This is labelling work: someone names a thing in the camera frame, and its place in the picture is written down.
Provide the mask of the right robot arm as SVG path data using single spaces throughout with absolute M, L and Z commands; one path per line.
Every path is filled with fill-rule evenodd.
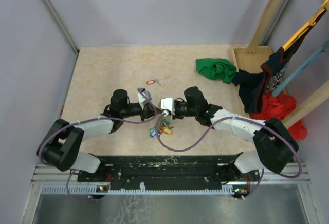
M 229 171 L 234 180 L 244 179 L 253 170 L 268 169 L 281 174 L 292 158 L 297 157 L 299 146 L 279 119 L 255 120 L 233 114 L 208 103 L 196 86 L 187 88 L 184 95 L 182 101 L 169 102 L 173 119 L 193 117 L 202 126 L 231 132 L 255 145 L 255 150 L 243 152 L 234 160 Z

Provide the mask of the large keyring with tagged keys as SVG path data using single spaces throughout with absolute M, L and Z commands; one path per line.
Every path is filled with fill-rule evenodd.
M 149 129 L 149 136 L 151 138 L 156 137 L 156 134 L 159 135 L 172 135 L 174 127 L 171 126 L 170 121 L 165 116 L 159 116 L 157 122 L 153 128 Z

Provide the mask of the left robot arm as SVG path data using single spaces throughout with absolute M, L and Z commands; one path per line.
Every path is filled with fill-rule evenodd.
M 114 133 L 124 123 L 133 124 L 130 117 L 139 116 L 138 124 L 155 119 L 160 109 L 152 103 L 151 94 L 144 88 L 137 91 L 138 102 L 132 103 L 126 90 L 115 90 L 109 105 L 96 118 L 73 123 L 56 120 L 38 147 L 39 161 L 61 172 L 85 171 L 94 180 L 103 180 L 107 175 L 106 167 L 97 156 L 81 152 L 81 144 L 93 137 Z

